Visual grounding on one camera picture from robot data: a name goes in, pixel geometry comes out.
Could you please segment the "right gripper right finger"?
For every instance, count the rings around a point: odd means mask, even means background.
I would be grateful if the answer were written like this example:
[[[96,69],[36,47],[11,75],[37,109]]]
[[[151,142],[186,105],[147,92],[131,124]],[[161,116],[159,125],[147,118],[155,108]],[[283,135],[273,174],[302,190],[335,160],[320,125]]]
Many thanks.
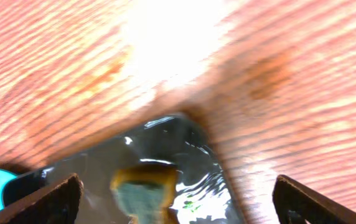
[[[286,175],[276,178],[273,204],[280,223],[356,224],[356,212]]]

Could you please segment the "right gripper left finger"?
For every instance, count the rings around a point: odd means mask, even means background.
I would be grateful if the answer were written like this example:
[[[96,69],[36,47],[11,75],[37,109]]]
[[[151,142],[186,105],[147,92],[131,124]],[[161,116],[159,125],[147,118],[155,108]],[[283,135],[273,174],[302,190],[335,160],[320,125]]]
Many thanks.
[[[82,195],[82,181],[69,174],[1,210],[0,224],[74,223]]]

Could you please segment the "green yellow sponge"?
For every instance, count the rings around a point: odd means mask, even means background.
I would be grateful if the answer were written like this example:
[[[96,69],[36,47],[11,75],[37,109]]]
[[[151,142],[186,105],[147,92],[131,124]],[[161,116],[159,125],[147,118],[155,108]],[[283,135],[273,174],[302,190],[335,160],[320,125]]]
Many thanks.
[[[176,224],[170,206],[176,197],[177,169],[145,163],[116,171],[110,183],[119,209],[135,224]]]

